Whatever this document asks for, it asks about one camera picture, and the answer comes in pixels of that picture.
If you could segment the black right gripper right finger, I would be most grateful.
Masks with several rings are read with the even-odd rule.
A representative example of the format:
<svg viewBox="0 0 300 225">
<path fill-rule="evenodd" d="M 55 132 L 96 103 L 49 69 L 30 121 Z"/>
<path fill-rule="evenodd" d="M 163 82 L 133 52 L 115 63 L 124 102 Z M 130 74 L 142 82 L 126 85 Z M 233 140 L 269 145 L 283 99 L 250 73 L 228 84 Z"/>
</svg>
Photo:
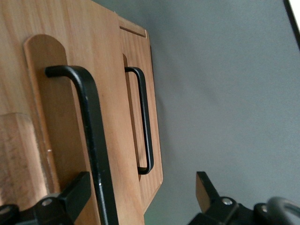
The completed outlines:
<svg viewBox="0 0 300 225">
<path fill-rule="evenodd" d="M 201 212 L 190 225 L 291 225 L 284 201 L 271 198 L 251 210 L 227 196 L 220 196 L 206 172 L 196 173 L 196 198 Z"/>
</svg>

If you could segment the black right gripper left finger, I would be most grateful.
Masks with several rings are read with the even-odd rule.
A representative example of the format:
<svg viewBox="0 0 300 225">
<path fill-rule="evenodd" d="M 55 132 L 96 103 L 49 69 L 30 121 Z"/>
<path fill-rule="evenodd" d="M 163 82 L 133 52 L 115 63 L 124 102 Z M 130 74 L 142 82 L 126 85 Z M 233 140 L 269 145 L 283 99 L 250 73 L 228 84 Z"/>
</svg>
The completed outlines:
<svg viewBox="0 0 300 225">
<path fill-rule="evenodd" d="M 16 204 L 0 207 L 2 225 L 73 225 L 91 196 L 90 173 L 80 172 L 58 194 L 43 197 L 21 211 Z"/>
</svg>

